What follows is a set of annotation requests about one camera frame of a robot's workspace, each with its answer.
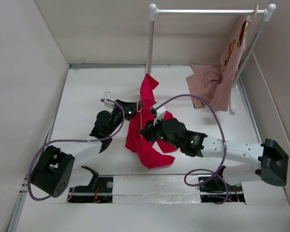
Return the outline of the pink wire hanger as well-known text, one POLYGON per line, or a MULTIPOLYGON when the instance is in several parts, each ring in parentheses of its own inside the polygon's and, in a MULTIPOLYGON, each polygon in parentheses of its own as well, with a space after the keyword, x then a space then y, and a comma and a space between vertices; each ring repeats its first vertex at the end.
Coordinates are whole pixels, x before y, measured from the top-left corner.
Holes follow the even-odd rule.
POLYGON ((140 128, 142 129, 142 107, 140 105, 141 97, 137 99, 137 113, 139 114, 140 128))

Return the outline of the red t shirt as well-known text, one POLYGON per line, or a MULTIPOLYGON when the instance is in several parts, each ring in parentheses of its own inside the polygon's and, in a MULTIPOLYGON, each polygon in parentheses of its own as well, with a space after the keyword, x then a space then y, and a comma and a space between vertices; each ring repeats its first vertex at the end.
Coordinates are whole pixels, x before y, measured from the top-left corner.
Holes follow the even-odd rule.
POLYGON ((163 153, 158 152, 153 148, 154 141, 151 131, 146 128, 147 122, 154 119, 150 108, 156 104, 153 90, 158 85, 159 82, 153 77, 149 74, 145 75, 140 87, 141 100, 138 102, 143 105, 129 123, 125 144, 127 149, 138 155, 142 165, 148 169, 169 166, 175 160, 175 157, 168 155, 168 153, 176 151, 176 147, 159 139, 158 146, 163 153))

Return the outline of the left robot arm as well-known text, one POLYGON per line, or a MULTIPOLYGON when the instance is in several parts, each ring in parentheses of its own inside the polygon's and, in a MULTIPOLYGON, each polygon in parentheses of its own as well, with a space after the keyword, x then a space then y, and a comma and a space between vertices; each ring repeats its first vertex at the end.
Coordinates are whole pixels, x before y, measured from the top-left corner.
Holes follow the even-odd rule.
POLYGON ((122 129, 125 121, 132 120, 143 102, 125 102, 102 99, 111 111, 101 111, 94 127, 85 139, 57 139, 44 144, 34 155, 28 170, 28 193, 35 201, 59 197, 67 188, 75 164, 105 151, 122 129), (55 143, 68 142, 59 148, 55 143))

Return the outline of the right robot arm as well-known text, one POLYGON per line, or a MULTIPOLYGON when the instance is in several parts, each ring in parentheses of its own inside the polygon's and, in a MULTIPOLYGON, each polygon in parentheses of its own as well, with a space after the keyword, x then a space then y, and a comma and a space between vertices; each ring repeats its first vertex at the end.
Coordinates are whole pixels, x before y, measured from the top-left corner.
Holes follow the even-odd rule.
POLYGON ((223 166, 214 177, 214 186, 225 190, 230 185, 258 181, 284 187, 287 184, 289 156, 272 139, 261 144, 238 144, 186 129, 175 118, 146 122, 140 134, 149 142, 163 140, 190 157, 221 158, 239 162, 238 166, 223 166))

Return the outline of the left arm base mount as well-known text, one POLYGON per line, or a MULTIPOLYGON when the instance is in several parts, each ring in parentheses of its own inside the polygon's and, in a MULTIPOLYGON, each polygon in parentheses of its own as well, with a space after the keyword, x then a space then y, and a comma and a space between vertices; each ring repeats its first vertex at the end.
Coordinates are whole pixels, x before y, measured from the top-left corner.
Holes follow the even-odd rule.
POLYGON ((99 175, 92 168, 83 165, 73 172, 70 183, 76 183, 68 190, 69 203, 112 203, 114 177, 99 175))

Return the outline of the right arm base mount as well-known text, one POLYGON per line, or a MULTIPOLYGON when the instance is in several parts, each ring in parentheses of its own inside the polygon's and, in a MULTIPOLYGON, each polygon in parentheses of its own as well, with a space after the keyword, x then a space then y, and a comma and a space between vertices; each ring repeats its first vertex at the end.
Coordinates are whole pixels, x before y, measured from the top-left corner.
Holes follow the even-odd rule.
MULTIPOLYGON (((241 183, 237 185, 229 185, 228 187, 228 199, 226 203, 245 203, 244 191, 241 183)), ((208 183, 198 187, 200 190, 201 203, 214 203, 222 204, 226 197, 226 188, 223 182, 214 177, 208 183)))

